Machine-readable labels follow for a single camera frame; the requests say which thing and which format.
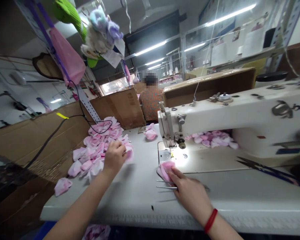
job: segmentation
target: patterned shirt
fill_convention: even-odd
[[[163,101],[162,91],[163,89],[148,88],[141,92],[139,102],[143,105],[146,121],[158,121],[159,102]]]

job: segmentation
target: green plush toy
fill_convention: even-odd
[[[77,9],[68,0],[55,0],[53,3],[53,13],[60,22],[72,23],[85,43],[87,35],[86,27],[81,24],[81,18]],[[91,68],[95,67],[100,59],[103,58],[101,56],[98,59],[87,58],[88,66]]]

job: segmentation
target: scissors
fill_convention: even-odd
[[[296,186],[299,186],[300,187],[300,182],[296,179],[295,176],[291,175],[291,174],[288,174],[288,173],[285,173],[285,172],[281,172],[279,170],[276,170],[274,168],[270,168],[270,167],[267,167],[267,166],[264,166],[262,164],[259,164],[259,163],[256,163],[254,161],[251,161],[249,159],[246,159],[246,158],[243,158],[243,157],[238,157],[237,158],[240,158],[241,160],[243,160],[244,162],[242,161],[238,161],[239,163],[242,163],[250,168],[253,168],[253,169],[256,169],[256,170],[259,170],[263,173],[266,173],[266,174],[269,174],[271,176],[274,176],[276,178],[279,178],[283,181],[286,181],[288,183],[291,183],[293,185],[296,185]]]

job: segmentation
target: hand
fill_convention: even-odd
[[[213,207],[204,186],[197,179],[187,178],[175,167],[172,167],[172,171],[168,174],[178,187],[178,190],[174,191],[177,199],[202,226],[205,226]]]
[[[103,172],[114,178],[126,158],[126,147],[120,141],[111,142],[104,158]]]

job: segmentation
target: black lid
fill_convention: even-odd
[[[256,77],[257,82],[272,82],[272,81],[279,81],[285,79],[288,75],[288,72],[272,72],[272,73],[265,73],[260,74]]]

